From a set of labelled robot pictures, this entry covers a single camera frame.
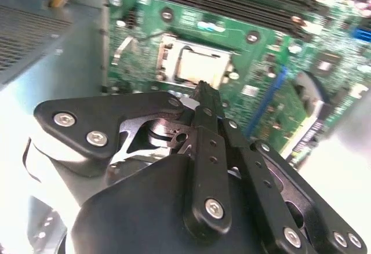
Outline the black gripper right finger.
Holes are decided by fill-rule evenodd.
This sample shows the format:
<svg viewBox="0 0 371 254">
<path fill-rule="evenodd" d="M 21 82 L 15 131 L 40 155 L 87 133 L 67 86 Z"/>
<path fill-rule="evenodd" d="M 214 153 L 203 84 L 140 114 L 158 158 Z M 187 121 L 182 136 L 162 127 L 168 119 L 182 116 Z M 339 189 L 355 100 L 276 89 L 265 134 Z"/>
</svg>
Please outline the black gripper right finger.
<svg viewBox="0 0 371 254">
<path fill-rule="evenodd" d="M 367 253 L 359 234 L 264 141 L 249 143 L 211 91 L 226 143 L 233 225 L 211 253 Z"/>
</svg>

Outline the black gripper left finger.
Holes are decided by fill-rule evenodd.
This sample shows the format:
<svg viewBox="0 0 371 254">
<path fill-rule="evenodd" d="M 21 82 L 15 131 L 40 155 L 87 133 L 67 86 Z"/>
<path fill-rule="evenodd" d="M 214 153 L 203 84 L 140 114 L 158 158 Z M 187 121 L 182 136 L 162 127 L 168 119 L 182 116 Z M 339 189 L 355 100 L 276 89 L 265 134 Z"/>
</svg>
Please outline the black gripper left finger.
<svg viewBox="0 0 371 254">
<path fill-rule="evenodd" d="M 114 159 L 166 146 L 173 152 L 85 201 L 77 227 L 119 230 L 121 240 L 176 222 L 202 241 L 231 226 L 220 94 L 200 82 L 190 105 L 165 91 L 48 100 L 34 110 L 34 146 L 72 177 L 107 178 Z"/>
</svg>

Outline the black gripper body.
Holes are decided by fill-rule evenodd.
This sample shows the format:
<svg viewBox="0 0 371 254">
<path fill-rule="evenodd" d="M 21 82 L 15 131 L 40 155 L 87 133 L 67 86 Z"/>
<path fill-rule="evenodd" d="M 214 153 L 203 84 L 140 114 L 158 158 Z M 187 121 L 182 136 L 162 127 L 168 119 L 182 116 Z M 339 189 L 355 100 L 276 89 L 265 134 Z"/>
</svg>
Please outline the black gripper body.
<svg viewBox="0 0 371 254">
<path fill-rule="evenodd" d="M 87 200 L 74 253 L 211 253 L 231 232 L 232 194 L 219 123 L 197 126 L 170 155 Z"/>
</svg>

